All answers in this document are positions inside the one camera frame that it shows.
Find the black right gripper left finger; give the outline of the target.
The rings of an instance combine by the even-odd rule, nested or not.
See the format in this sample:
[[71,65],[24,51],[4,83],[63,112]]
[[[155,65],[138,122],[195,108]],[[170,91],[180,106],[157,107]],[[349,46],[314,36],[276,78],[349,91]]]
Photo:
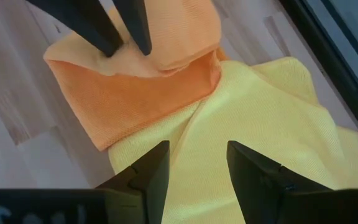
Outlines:
[[108,223],[160,223],[170,173],[170,143],[162,141],[113,178],[104,191]]

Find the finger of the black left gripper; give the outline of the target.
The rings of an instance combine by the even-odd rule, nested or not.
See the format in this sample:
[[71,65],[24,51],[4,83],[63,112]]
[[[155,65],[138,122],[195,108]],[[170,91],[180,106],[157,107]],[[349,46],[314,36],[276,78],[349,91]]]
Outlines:
[[27,0],[111,57],[123,40],[99,0]]
[[152,50],[149,24],[144,0],[113,0],[132,39],[144,55]]

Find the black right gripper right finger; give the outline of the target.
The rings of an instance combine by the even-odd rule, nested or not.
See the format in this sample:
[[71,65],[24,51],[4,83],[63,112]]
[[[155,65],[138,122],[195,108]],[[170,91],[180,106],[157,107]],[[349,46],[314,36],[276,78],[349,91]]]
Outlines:
[[329,190],[237,142],[227,143],[231,183],[246,223],[276,223],[289,193]]

